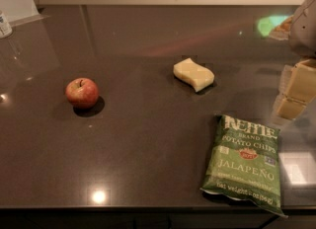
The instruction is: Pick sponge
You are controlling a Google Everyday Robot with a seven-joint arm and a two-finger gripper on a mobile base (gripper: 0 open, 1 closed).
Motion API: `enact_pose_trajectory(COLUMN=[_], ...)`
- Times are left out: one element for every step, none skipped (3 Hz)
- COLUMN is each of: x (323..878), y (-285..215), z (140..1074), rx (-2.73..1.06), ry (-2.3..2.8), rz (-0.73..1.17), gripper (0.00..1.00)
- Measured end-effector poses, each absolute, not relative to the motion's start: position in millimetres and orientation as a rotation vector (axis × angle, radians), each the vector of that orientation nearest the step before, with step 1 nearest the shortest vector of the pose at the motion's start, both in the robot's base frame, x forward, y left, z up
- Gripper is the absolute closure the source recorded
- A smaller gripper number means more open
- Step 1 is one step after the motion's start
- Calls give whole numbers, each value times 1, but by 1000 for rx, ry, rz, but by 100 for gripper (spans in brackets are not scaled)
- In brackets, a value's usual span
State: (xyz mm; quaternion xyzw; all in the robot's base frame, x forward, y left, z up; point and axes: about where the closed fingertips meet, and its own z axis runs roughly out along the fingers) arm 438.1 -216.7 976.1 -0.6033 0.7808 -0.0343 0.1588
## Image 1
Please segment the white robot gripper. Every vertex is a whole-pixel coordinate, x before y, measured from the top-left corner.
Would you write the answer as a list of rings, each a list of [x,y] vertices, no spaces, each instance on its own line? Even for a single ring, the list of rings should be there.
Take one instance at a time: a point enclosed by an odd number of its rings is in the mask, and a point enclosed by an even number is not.
[[[304,0],[294,12],[289,33],[289,46],[302,57],[291,69],[285,94],[276,97],[276,114],[296,119],[316,97],[316,0]]]

